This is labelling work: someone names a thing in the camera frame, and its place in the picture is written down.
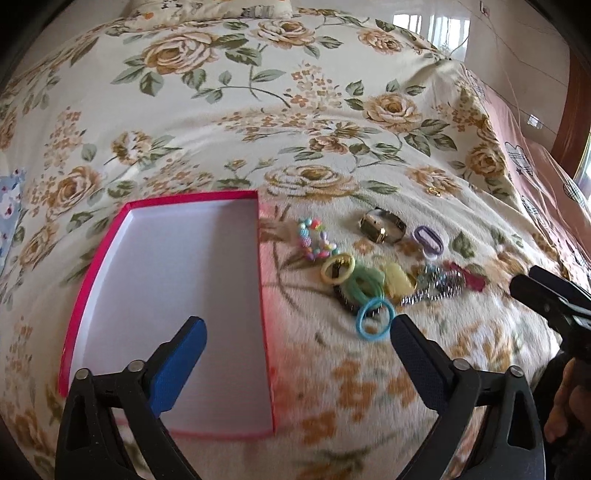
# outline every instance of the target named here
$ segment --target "pillow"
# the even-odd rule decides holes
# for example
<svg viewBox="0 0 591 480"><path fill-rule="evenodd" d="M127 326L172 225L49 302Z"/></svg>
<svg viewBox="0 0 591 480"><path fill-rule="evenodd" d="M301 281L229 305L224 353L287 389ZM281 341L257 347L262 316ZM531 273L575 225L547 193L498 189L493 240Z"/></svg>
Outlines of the pillow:
<svg viewBox="0 0 591 480"><path fill-rule="evenodd" d="M189 21L222 18L291 18L290 0L132 0L132 30L173 27Z"/></svg>
<svg viewBox="0 0 591 480"><path fill-rule="evenodd" d="M20 170L9 176L0 176L0 276L17 228L23 182L24 173Z"/></svg>

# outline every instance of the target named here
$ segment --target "metal screw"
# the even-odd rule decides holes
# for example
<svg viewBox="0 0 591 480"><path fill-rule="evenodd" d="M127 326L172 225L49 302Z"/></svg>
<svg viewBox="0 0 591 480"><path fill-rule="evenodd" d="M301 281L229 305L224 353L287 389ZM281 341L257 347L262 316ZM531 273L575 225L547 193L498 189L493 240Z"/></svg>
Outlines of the metal screw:
<svg viewBox="0 0 591 480"><path fill-rule="evenodd" d="M77 380L84 380L85 378L88 377L90 371L87 368L80 368L77 372L76 372L76 379Z"/></svg>
<svg viewBox="0 0 591 480"><path fill-rule="evenodd" d="M453 366L456 367L458 370L462 370L465 372L466 370L470 370L472 366L463 358L456 358L452 362Z"/></svg>
<svg viewBox="0 0 591 480"><path fill-rule="evenodd" d="M509 367L509 372L511 372L511 375L517 378L521 378L525 375L521 367L518 367L517 365L512 365Z"/></svg>
<svg viewBox="0 0 591 480"><path fill-rule="evenodd" d="M141 372L144 369L145 362L143 360L134 360L127 366L130 372Z"/></svg>

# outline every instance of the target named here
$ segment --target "metal hair clip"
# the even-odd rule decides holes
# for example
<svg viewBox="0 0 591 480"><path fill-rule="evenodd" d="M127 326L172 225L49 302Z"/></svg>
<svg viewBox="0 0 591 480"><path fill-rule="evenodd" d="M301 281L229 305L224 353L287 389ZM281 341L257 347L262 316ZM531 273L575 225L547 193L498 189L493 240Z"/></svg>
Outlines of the metal hair clip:
<svg viewBox="0 0 591 480"><path fill-rule="evenodd" d="M363 216L359 228L376 244L395 244L403 239L407 226L397 215L376 207Z"/></svg>

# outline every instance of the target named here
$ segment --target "blue patterned cloth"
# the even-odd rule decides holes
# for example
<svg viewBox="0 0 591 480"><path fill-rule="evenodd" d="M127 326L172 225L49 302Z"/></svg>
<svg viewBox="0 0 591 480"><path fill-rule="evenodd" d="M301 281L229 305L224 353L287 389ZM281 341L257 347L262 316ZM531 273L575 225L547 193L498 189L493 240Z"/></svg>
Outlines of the blue patterned cloth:
<svg viewBox="0 0 591 480"><path fill-rule="evenodd" d="M17 228L24 180L22 170L16 170L6 177L0 176L0 275Z"/></svg>

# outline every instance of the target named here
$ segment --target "yellow hair tie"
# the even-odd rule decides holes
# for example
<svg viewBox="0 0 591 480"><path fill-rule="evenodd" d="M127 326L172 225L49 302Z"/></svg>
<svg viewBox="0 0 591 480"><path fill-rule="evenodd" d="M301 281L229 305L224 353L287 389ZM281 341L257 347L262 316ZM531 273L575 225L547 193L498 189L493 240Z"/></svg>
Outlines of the yellow hair tie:
<svg viewBox="0 0 591 480"><path fill-rule="evenodd" d="M347 271L342 275L338 276L337 278L331 278L326 273L328 269L332 267L332 265L336 262L346 263L348 264ZM320 269L320 278L322 281L328 285L341 285L345 280L347 280L352 274L353 270L355 269L355 257L351 254L339 254L330 257Z"/></svg>

